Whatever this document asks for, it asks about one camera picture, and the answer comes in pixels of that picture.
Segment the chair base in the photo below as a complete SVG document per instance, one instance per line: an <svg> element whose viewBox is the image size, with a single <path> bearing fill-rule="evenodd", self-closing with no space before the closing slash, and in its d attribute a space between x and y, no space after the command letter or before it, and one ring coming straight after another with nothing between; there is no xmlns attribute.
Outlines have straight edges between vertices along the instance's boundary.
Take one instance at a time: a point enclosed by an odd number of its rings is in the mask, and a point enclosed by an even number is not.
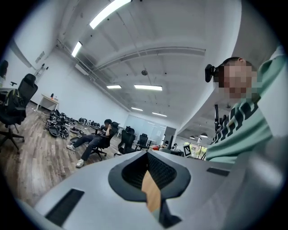
<svg viewBox="0 0 288 230"><path fill-rule="evenodd" d="M118 156L121 156L121 155L123 155L122 153L114 153L114 156L116 156L116 155L118 155Z"/></svg>
<svg viewBox="0 0 288 230"><path fill-rule="evenodd" d="M0 152L1 152L1 147L2 147L2 145L4 144L4 142L9 139L9 140L12 141L12 143L13 143L13 144L15 145L15 147L17 148L17 153L20 154L19 147L18 147L18 145L16 144L16 142L15 142L15 140L14 140L14 137L15 137L15 138L22 138L22 142L25 141L24 137L23 137L23 136L20 136L20 135L17 135L17 134L15 134L15 133L12 133L12 130L11 130L10 127L8 127L8 132L2 132L2 131L0 131L0 134L5 136L5 137L0 141Z"/></svg>
<svg viewBox="0 0 288 230"><path fill-rule="evenodd" d="M97 147L96 149L93 149L91 154L93 154L93 153L97 153L98 154L98 156L100 157L100 161L103 160L101 155L100 155L100 153L104 154L104 156L107 156L107 153L102 152L102 148L99 148L99 147Z"/></svg>

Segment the office chair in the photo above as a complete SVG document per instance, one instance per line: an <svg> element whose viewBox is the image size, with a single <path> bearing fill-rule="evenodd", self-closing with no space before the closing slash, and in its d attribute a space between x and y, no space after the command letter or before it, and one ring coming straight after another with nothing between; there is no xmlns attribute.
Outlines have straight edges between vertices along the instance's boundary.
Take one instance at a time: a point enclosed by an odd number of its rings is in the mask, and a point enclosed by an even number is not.
<svg viewBox="0 0 288 230"><path fill-rule="evenodd" d="M113 131L113 135L109 135L108 137L105 135L100 135L101 137L103 137L103 139L100 141L99 146L96 147L95 149L92 150L91 154L93 153L97 153L98 156L100 157L101 161L103 160L100 153L104 154L104 156L107 156L107 153L103 152L102 149L106 149L110 146L110 140L112 139L112 137L117 133L118 131L118 125L119 123L117 122L112 122L111 124L111 129Z"/></svg>
<svg viewBox="0 0 288 230"><path fill-rule="evenodd" d="M10 125L14 125L17 133L19 133L16 124L21 124L22 121L24 121L26 117L26 106L32 96L36 93L38 86L34 84L36 80L36 77L32 74L27 74L21 81L18 91L20 97L23 99L23 107L15 107L15 112L12 114L8 114L5 111L5 106L2 106L0 108L0 121L5 124L5 127L8 128L8 132L2 132L0 131L0 134L4 135L5 137L0 141L0 148L4 144L4 142L8 139L12 141L12 143L16 146L17 148L17 153L20 154L19 147L15 143L15 138L22 138L22 142L25 141L23 136L19 136L17 134L12 133L12 130L10 128Z"/></svg>
<svg viewBox="0 0 288 230"><path fill-rule="evenodd" d="M122 130L122 135L121 135L121 142L118 145L118 153L114 153L114 156L116 155L123 155L126 153L131 153L131 152L135 152L134 149L132 149L132 144L133 141L135 139L135 130L132 129L131 127L126 127L125 130Z"/></svg>
<svg viewBox="0 0 288 230"><path fill-rule="evenodd" d="M140 135L135 150L137 150L138 147L140 147L140 150L148 149L149 147L146 146L147 140L148 140L147 134L143 133L142 135Z"/></svg>

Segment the man sitting in chair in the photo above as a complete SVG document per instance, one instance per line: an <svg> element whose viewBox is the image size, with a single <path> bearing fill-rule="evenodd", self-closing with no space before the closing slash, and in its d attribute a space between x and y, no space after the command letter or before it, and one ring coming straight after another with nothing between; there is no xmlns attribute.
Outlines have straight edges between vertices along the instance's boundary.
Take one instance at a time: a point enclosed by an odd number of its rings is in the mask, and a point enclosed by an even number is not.
<svg viewBox="0 0 288 230"><path fill-rule="evenodd" d="M96 148L104 137L101 137L100 134L109 137L110 135L113 136L115 133L111 129L112 121L110 119L106 119L104 121L104 128L101 130L101 133L96 135L84 135L79 138L74 144L67 146L68 149L75 151L75 148L79 147L80 145L84 144L85 142L89 142L86 150L82 154L80 160L77 162L76 167L81 168L84 165L84 162L88 159L92 149Z"/></svg>

